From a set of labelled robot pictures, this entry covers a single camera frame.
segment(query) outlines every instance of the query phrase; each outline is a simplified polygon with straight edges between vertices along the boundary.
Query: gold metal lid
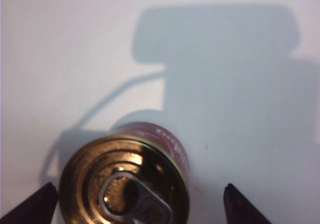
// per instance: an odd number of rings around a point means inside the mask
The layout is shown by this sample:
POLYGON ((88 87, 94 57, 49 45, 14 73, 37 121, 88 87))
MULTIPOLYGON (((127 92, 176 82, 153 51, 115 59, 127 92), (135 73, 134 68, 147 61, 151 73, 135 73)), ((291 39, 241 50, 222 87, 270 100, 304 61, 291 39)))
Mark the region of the gold metal lid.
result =
MULTIPOLYGON (((137 202, 144 202, 142 194, 172 213, 173 224, 187 222, 189 196, 176 164, 155 147, 123 137, 100 138, 78 150, 59 185, 67 224, 121 223, 115 217, 133 212, 137 202)), ((149 223, 161 223, 163 215, 154 205, 140 212, 149 223)))

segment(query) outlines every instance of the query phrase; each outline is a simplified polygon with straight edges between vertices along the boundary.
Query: white background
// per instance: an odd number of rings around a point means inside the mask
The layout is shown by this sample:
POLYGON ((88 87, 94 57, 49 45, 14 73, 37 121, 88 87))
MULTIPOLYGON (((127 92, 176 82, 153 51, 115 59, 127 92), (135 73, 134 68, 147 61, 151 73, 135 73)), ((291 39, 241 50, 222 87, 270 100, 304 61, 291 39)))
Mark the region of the white background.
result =
POLYGON ((320 222, 320 0, 1 1, 2 215, 142 120, 187 150, 190 224, 226 223, 229 182, 320 222))

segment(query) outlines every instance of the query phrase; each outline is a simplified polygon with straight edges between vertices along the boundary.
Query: pull tab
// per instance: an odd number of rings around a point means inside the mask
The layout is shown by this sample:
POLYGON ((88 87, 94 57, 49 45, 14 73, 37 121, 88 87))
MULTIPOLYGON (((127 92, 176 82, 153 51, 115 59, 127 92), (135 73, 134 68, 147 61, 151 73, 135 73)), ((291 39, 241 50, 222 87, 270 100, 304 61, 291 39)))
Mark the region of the pull tab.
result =
POLYGON ((174 220, 170 206, 128 171, 106 179, 99 205, 107 217, 124 224, 173 224, 174 220))

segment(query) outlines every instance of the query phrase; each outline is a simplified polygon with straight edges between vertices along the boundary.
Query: can rim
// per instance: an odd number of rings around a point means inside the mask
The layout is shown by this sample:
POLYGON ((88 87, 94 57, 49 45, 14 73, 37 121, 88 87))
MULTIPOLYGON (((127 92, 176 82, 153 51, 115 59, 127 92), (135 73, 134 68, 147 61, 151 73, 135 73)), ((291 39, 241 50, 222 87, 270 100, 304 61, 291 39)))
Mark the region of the can rim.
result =
POLYGON ((186 175, 184 174, 184 172, 182 171, 182 169, 179 167, 179 165, 176 163, 176 161, 173 159, 173 157, 171 157, 169 155, 169 153, 163 148, 161 147, 160 145, 156 144, 155 142, 152 142, 152 141, 149 141, 149 140, 146 140, 146 139, 143 139, 143 138, 140 138, 140 137, 137 137, 137 136, 133 136, 133 135, 108 135, 108 140, 118 140, 118 139, 128 139, 128 140, 135 140, 135 141, 139 141, 141 142, 144 146, 144 147, 153 147, 155 148, 156 150, 160 151, 161 153, 163 153, 165 155, 166 158, 168 158, 170 160, 170 162, 174 165, 174 167, 177 169, 177 171, 179 172, 180 176, 182 177, 182 180, 183 180, 183 183, 186 187, 186 190, 187 189, 187 185, 188 185, 188 180, 187 180, 187 177, 186 175))

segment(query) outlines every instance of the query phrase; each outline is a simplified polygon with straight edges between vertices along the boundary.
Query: metal can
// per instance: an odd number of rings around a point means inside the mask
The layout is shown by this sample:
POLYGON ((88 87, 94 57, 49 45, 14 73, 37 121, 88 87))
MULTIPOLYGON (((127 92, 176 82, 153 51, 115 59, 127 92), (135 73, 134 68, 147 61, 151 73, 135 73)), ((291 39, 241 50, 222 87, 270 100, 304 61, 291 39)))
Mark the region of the metal can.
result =
POLYGON ((152 123, 111 130, 65 166, 59 203, 67 224, 185 224, 188 160, 179 140, 152 123))

